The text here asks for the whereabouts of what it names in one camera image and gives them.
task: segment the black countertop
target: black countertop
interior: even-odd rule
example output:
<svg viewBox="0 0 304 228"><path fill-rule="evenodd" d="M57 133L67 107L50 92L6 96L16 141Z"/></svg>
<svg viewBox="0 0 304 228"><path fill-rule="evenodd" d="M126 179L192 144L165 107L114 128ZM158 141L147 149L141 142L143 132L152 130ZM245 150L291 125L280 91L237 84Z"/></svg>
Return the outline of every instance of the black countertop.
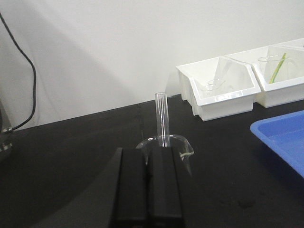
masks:
<svg viewBox="0 0 304 228"><path fill-rule="evenodd" d="M249 129L303 110L304 101L254 104L252 112L207 122L180 95L168 106L170 132L192 145L192 177L210 199L198 203L216 208L230 227L304 227L303 178ZM39 227L86 190L117 147L134 148L156 132L153 101L14 132L12 154L0 163L0 227Z"/></svg>

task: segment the transparent glassware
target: transparent glassware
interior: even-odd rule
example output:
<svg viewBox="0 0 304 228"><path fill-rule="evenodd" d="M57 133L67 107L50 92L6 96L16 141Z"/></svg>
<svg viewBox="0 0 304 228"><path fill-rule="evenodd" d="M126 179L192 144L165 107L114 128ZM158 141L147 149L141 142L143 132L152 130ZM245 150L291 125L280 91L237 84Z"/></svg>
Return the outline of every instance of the transparent glassware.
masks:
<svg viewBox="0 0 304 228"><path fill-rule="evenodd" d="M155 94L155 108L157 135L143 140L136 148L142 150L147 163L149 153L153 148L177 147L180 153L180 158L191 175L189 157L194 154L194 150L185 137L177 134L169 134L169 114L166 93Z"/></svg>
<svg viewBox="0 0 304 228"><path fill-rule="evenodd" d="M258 59L261 73L268 84L294 78L297 71L296 63L286 53L260 57Z"/></svg>

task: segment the glossy surface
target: glossy surface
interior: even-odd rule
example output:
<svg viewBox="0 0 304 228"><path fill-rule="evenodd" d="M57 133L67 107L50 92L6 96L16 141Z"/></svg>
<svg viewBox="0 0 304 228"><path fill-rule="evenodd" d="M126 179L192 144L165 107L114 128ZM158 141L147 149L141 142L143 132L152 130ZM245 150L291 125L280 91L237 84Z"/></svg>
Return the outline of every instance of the glossy surface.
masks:
<svg viewBox="0 0 304 228"><path fill-rule="evenodd" d="M196 203L232 228L304 227L304 179L249 129L303 107L254 104L252 112L203 122L180 95L168 98L170 132L195 152L192 177L205 196ZM43 227L46 220L56 227L52 216L90 189L116 148L156 135L155 123L153 101L15 132L12 154L0 164L0 227ZM94 194L105 191L91 192L79 210L88 212Z"/></svg>
<svg viewBox="0 0 304 228"><path fill-rule="evenodd" d="M250 129L304 177L304 111L260 120Z"/></svg>

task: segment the power cord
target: power cord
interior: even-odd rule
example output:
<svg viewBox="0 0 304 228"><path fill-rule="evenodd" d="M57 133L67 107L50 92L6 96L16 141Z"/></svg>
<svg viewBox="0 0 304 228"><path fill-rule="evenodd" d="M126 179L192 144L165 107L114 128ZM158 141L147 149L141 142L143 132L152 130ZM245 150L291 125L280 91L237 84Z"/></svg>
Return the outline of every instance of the power cord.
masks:
<svg viewBox="0 0 304 228"><path fill-rule="evenodd" d="M14 36L12 35L8 25L6 24L1 12L0 12L0 18L1 18L1 21L5 27L5 29L7 30L7 32L9 33L9 36L11 38L11 40L14 42L16 48L20 51L20 53L24 56L24 58L29 62L29 64L31 65L32 69L33 69L33 77L34 77L34 82L33 82L33 109L32 109L32 112L30 114L30 116L24 121L22 122L21 124L19 124L18 126L15 126L15 127L10 127L10 128L7 128L7 129L4 129L3 132L4 133L10 133L20 127L22 127L23 125L25 125L27 122L29 122L31 120L31 118L33 117L34 113L35 113L35 109L36 109L36 81L37 81L37 76L36 76L36 69L35 69L35 66L34 64L32 63L32 61L29 59L29 57L24 53L24 51L19 47L18 43L16 42Z"/></svg>

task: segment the metal connector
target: metal connector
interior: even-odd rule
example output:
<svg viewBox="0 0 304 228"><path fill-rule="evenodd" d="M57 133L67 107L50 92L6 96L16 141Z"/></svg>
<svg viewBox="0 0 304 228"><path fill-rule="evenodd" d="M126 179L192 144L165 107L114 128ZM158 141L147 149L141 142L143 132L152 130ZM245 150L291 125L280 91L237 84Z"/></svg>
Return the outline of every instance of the metal connector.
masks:
<svg viewBox="0 0 304 228"><path fill-rule="evenodd" d="M3 133L3 134L9 134L9 133L12 133L12 132L13 132L13 128L12 127L8 127L8 128L3 129L1 133Z"/></svg>

